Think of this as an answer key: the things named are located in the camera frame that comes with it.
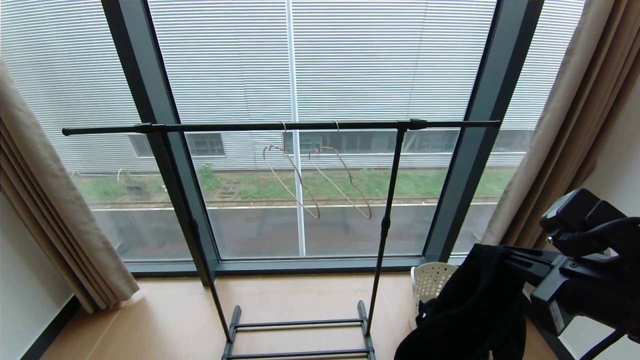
wire hanger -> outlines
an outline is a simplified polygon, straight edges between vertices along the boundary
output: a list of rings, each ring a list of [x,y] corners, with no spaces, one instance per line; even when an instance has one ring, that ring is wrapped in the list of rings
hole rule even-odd
[[[340,133],[340,126],[338,125],[338,122],[335,121],[335,126],[338,129],[338,133]],[[320,170],[320,168],[314,163],[313,159],[311,158],[311,154],[319,154],[320,150],[322,149],[327,149],[327,150],[331,150],[333,151],[337,156],[338,159],[340,159],[340,162],[342,163],[342,166],[344,167],[344,170],[346,170],[347,175],[349,176],[349,183],[351,184],[352,187],[356,188],[358,190],[358,192],[360,193],[360,196],[362,196],[362,200],[364,200],[364,203],[367,205],[367,209],[369,210],[369,214],[365,214],[362,210],[360,210],[360,208],[358,206],[356,206],[356,204],[354,204],[353,201],[351,201],[351,199],[349,199],[349,197],[342,192],[342,190],[340,190],[340,188],[331,180],[329,179],[329,177],[322,171]],[[347,164],[344,162],[344,159],[342,159],[342,156],[340,156],[340,153],[338,152],[338,150],[334,147],[330,147],[330,146],[320,146],[317,147],[315,149],[311,149],[311,151],[309,151],[309,162],[311,163],[311,165],[314,166],[314,168],[316,168],[316,170],[322,175],[324,176],[325,179],[329,180],[329,182],[331,183],[331,185],[333,185],[333,187],[338,190],[338,192],[345,198],[347,199],[347,201],[356,209],[358,210],[359,213],[362,214],[363,217],[365,217],[366,219],[371,219],[372,217],[372,212],[371,212],[371,205],[369,205],[369,200],[367,199],[367,197],[364,195],[364,193],[362,192],[362,190],[353,183],[353,177],[351,176],[351,171],[349,171],[349,168],[347,167]]]
[[[282,126],[284,127],[284,133],[287,133],[287,126],[284,124],[284,122],[282,122]],[[280,176],[278,176],[278,174],[275,172],[275,170],[273,170],[273,167],[271,166],[271,164],[269,163],[269,161],[267,160],[267,151],[271,151],[273,149],[277,149],[282,151],[285,154],[285,157],[287,158],[287,160],[289,160],[289,162],[291,163],[291,166],[293,166],[293,170],[296,171],[296,175],[298,176],[298,180],[300,180],[300,185],[302,186],[303,189],[306,189],[309,196],[311,197],[311,200],[314,202],[314,205],[316,206],[316,214],[313,213],[313,211],[309,210],[302,202],[300,202],[300,200],[298,200],[298,198],[291,192],[291,190],[289,190],[289,188],[287,187],[287,185],[285,185],[285,183],[282,181],[282,179],[280,178]],[[293,199],[300,204],[300,206],[302,206],[302,208],[309,214],[311,214],[311,216],[314,217],[314,219],[320,219],[320,207],[318,206],[318,203],[316,202],[316,198],[314,198],[313,194],[311,193],[311,190],[309,190],[309,188],[307,188],[304,183],[302,182],[302,175],[300,174],[300,170],[296,167],[296,164],[294,164],[293,160],[291,159],[291,157],[289,156],[289,153],[287,152],[287,150],[284,147],[279,147],[277,145],[269,145],[269,146],[265,146],[264,150],[262,150],[262,159],[264,160],[264,162],[267,164],[267,166],[269,167],[269,170],[271,170],[271,172],[273,173],[273,175],[276,177],[276,179],[278,179],[278,181],[280,182],[280,184],[282,184],[282,186],[284,186],[285,190],[287,190],[287,192],[289,193],[289,195],[291,195],[291,197],[293,197]]]

beige curtain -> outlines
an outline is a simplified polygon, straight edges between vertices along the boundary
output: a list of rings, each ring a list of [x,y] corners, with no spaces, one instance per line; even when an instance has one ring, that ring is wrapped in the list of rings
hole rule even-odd
[[[90,313],[127,300],[133,276],[103,235],[0,59],[0,188]]]
[[[541,249],[540,216],[579,187],[636,83],[640,2],[587,0],[556,83],[482,242]]]

rack base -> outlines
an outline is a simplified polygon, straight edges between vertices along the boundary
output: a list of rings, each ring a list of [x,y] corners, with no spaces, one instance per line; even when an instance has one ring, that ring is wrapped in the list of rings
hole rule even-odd
[[[368,360],[376,360],[376,356],[373,349],[373,341],[371,341],[371,334],[367,334],[367,311],[364,308],[362,300],[358,301],[358,315],[359,318],[352,319],[331,319],[331,320],[309,320],[309,321],[293,321],[293,322],[263,322],[263,323],[240,323],[240,315],[242,309],[236,306],[234,309],[234,315],[231,318],[229,324],[229,334],[231,341],[228,341],[225,345],[225,352],[222,355],[222,360],[234,360],[234,359],[278,359],[286,357],[319,357],[328,355],[358,355]],[[271,354],[246,354],[246,355],[232,355],[234,342],[236,341],[236,333],[242,331],[242,329],[250,329],[256,327],[283,327],[283,326],[307,326],[307,325],[335,325],[335,324],[352,324],[348,326],[361,326],[362,336],[364,337],[365,348],[347,349],[347,350],[323,350],[323,351],[308,351],[308,352],[280,352]]]

white plastic basket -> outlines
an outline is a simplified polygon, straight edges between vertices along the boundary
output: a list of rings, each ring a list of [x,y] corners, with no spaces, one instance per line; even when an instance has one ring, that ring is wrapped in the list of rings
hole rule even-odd
[[[416,328],[415,317],[418,316],[420,301],[427,302],[435,299],[440,290],[447,283],[458,267],[447,263],[426,263],[411,268],[411,280],[413,282],[413,301],[415,311],[410,320],[412,329]]]

paved street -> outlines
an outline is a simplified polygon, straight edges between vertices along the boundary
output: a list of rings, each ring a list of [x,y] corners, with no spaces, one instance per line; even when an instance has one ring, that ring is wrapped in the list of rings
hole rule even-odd
[[[472,205],[454,252],[469,251],[478,242],[495,209]],[[435,206],[395,206],[386,254],[422,251]],[[321,208],[319,220],[305,215],[307,256],[375,255],[384,207],[372,208],[364,218],[353,208]],[[109,240],[126,260],[190,258],[172,209],[94,210]],[[296,210],[210,209],[209,217],[224,258],[299,256]]]

